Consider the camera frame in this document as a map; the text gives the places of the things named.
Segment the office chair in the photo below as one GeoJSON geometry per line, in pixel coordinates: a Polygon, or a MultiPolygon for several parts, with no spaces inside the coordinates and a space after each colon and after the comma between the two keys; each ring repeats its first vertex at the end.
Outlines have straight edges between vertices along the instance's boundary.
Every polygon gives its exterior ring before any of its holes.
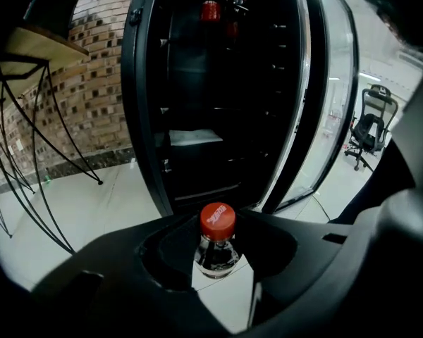
{"type": "Polygon", "coordinates": [[[362,91],[362,115],[354,128],[351,128],[349,147],[346,156],[355,156],[354,170],[359,170],[359,162],[373,171],[363,158],[362,153],[373,154],[384,148],[388,127],[398,111],[398,103],[391,97],[390,90],[381,85],[372,85],[371,89],[362,91]],[[370,134],[376,125],[374,136],[370,134]]]}

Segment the white floor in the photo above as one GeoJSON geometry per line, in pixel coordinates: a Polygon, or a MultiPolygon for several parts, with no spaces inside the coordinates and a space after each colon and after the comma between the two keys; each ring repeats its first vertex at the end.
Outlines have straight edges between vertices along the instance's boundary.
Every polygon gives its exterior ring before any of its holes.
{"type": "MultiPolygon", "coordinates": [[[[330,219],[337,218],[371,175],[363,167],[355,172],[354,164],[354,158],[341,153],[314,197],[303,199],[278,216],[315,223],[326,223],[326,214],[330,219]]],[[[54,217],[75,250],[107,232],[160,218],[136,163],[101,169],[97,174],[104,181],[102,186],[83,174],[44,185],[54,217]]],[[[29,194],[28,198],[55,231],[41,194],[29,194]]],[[[69,254],[31,221],[12,192],[0,194],[0,206],[13,235],[9,239],[0,228],[0,262],[14,282],[31,290],[69,254]]],[[[237,333],[246,328],[252,278],[253,271],[242,257],[232,274],[222,280],[206,278],[193,268],[192,285],[207,308],[229,331],[237,333]]]]}

